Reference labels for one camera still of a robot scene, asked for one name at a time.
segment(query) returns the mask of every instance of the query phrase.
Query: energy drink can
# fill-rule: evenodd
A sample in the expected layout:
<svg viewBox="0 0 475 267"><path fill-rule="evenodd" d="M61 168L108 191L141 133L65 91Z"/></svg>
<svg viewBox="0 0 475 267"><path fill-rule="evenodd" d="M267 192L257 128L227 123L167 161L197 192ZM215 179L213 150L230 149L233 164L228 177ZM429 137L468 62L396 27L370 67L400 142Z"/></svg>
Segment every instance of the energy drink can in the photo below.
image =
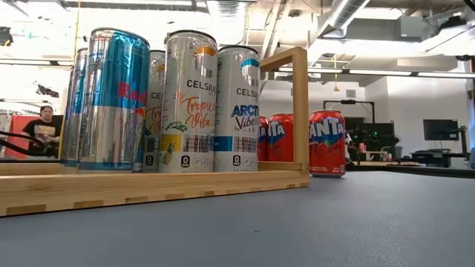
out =
<svg viewBox="0 0 475 267"><path fill-rule="evenodd" d="M92 31L80 171L132 172L145 121L149 62L143 37L113 28Z"/></svg>
<svg viewBox="0 0 475 267"><path fill-rule="evenodd" d="M274 114L269 121L269 161L294 161L294 115Z"/></svg>
<svg viewBox="0 0 475 267"><path fill-rule="evenodd" d="M259 117L259 140L258 140L258 158L259 161L267 161L269 122L265 116Z"/></svg>
<svg viewBox="0 0 475 267"><path fill-rule="evenodd" d="M219 50L214 171L258 170L259 67L252 48Z"/></svg>
<svg viewBox="0 0 475 267"><path fill-rule="evenodd" d="M166 49L159 172L212 172L216 41L206 33L178 30Z"/></svg>
<svg viewBox="0 0 475 267"><path fill-rule="evenodd" d="M165 51L150 51L147 112L145 113L145 139L143 172L158 172L158 148L162 127L163 86L165 85Z"/></svg>
<svg viewBox="0 0 475 267"><path fill-rule="evenodd" d="M77 167L78 162L78 142L79 127L82 118L82 97L85 87L85 78L88 60L88 49L82 48L77 51L74 62L73 84L71 85L71 104L69 108L69 119L65 129L65 167Z"/></svg>
<svg viewBox="0 0 475 267"><path fill-rule="evenodd" d="M65 109L65 119L64 119L64 127L65 129L62 131L61 135L61 153L59 155L59 164L64 165L65 164L65 152L66 152L66 139L68 135L68 123L69 123L69 117L70 117L70 109L71 109L71 88L73 87L73 79L74 79L74 66L71 68L71 71L69 73L69 85L68 85L68 95L66 96L66 109Z"/></svg>
<svg viewBox="0 0 475 267"><path fill-rule="evenodd" d="M342 177L345 174L344 140L344 118L340 111L313 111L309 170L314 177Z"/></svg>

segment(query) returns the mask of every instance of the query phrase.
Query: red fanta can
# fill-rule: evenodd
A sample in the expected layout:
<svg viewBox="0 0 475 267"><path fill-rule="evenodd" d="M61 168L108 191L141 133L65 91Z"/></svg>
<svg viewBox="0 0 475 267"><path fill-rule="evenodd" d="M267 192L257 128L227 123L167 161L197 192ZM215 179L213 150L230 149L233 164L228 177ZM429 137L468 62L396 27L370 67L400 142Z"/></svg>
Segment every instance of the red fanta can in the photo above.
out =
<svg viewBox="0 0 475 267"><path fill-rule="evenodd" d="M309 168L314 177L345 174L345 129L340 111L313 111L310 117Z"/></svg>
<svg viewBox="0 0 475 267"><path fill-rule="evenodd" d="M294 161L294 115L274 114L269 121L269 150L267 160L276 162Z"/></svg>
<svg viewBox="0 0 475 267"><path fill-rule="evenodd" d="M267 161L267 133L269 122L265 116L259 116L258 157L259 161Z"/></svg>

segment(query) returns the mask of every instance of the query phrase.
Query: celsius arctic vibe can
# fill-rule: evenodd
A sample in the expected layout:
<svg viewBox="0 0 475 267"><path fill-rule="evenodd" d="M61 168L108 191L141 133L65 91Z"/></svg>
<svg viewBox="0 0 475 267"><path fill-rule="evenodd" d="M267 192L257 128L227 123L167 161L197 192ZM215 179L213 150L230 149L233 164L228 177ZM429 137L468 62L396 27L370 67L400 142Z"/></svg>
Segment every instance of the celsius arctic vibe can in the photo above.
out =
<svg viewBox="0 0 475 267"><path fill-rule="evenodd" d="M63 165L66 160L65 151L66 151L66 138L68 135L68 123L69 123L69 116L70 116L70 109L71 109L71 88L73 87L73 78L74 78L74 67L71 68L69 73L69 85L68 85L68 95L66 96L66 109L65 109L65 119L64 125L62 126L64 130L62 131L61 135L61 153L59 155L59 164Z"/></svg>
<svg viewBox="0 0 475 267"><path fill-rule="evenodd" d="M143 172L158 172L158 148L162 127L163 86L165 85L165 51L150 51L147 112L145 112L145 139Z"/></svg>
<svg viewBox="0 0 475 267"><path fill-rule="evenodd" d="M214 171L257 171L258 52L232 45L218 53Z"/></svg>
<svg viewBox="0 0 475 267"><path fill-rule="evenodd" d="M313 111L309 170L314 177L342 177L345 174L344 140L344 118L340 111Z"/></svg>
<svg viewBox="0 0 475 267"><path fill-rule="evenodd" d="M65 129L65 167L76 169L78 162L79 128L82 118L82 97L85 87L86 70L88 68L88 49L79 49L74 63L73 84L71 85L71 104L68 125Z"/></svg>
<svg viewBox="0 0 475 267"><path fill-rule="evenodd" d="M132 172L145 123L150 48L134 34L93 30L85 97L88 113L80 171Z"/></svg>
<svg viewBox="0 0 475 267"><path fill-rule="evenodd" d="M179 30L169 35L166 49L159 172L212 172L216 41Z"/></svg>
<svg viewBox="0 0 475 267"><path fill-rule="evenodd" d="M269 122L265 116L259 117L258 158L259 161L267 161Z"/></svg>
<svg viewBox="0 0 475 267"><path fill-rule="evenodd" d="M267 160L294 161L294 115L274 114L269 121L269 152Z"/></svg>

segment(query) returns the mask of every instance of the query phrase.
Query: computer monitor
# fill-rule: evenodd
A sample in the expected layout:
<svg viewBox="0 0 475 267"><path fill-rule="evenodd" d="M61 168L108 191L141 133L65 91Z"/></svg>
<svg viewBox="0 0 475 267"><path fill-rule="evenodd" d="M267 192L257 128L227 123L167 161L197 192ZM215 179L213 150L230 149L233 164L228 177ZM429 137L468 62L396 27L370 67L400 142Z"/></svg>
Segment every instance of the computer monitor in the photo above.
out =
<svg viewBox="0 0 475 267"><path fill-rule="evenodd" d="M456 119L424 119L426 141L459 141L458 129Z"/></svg>

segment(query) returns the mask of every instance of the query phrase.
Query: pineapple graphic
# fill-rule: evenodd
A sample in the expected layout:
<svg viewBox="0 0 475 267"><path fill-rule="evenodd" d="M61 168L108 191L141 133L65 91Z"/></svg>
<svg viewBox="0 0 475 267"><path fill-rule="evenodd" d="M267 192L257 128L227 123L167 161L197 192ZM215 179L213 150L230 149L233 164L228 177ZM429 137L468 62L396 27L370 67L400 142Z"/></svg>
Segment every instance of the pineapple graphic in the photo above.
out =
<svg viewBox="0 0 475 267"><path fill-rule="evenodd" d="M174 149L175 149L175 144L171 142L168 148L166 149L165 155L163 155L163 164L165 165L170 164L171 155L173 155Z"/></svg>

